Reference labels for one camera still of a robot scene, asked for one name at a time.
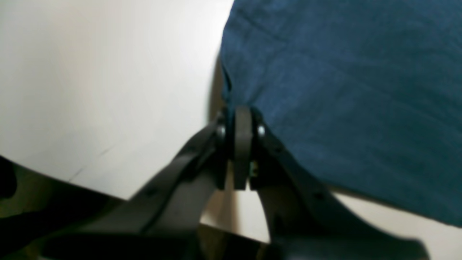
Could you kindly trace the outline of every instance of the black plastic bracket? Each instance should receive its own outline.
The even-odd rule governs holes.
[[[138,194],[107,216],[48,241],[52,259],[201,259],[195,230],[213,191],[223,189],[228,160],[235,189],[258,192],[271,245],[269,260],[423,260],[415,240],[366,224],[272,134],[256,109],[242,106],[193,136]]]

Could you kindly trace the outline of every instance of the white surface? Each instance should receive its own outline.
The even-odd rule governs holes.
[[[207,122],[232,0],[0,1],[0,155],[132,196]],[[462,259],[462,231],[339,198],[367,221]],[[202,222],[269,241],[253,192],[216,192]]]

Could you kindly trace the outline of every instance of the dark green fabric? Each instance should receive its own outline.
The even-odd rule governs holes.
[[[315,176],[462,226],[462,1],[235,0],[221,61]]]

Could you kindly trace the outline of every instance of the blue fabric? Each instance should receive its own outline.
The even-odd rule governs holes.
[[[221,61],[315,176],[462,226],[462,1],[235,0]]]

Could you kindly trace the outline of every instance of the metal rivet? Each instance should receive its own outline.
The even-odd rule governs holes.
[[[218,126],[217,135],[218,137],[224,139],[226,137],[226,128],[222,125]]]
[[[265,136],[265,127],[262,125],[258,126],[258,136],[259,137],[264,137]]]

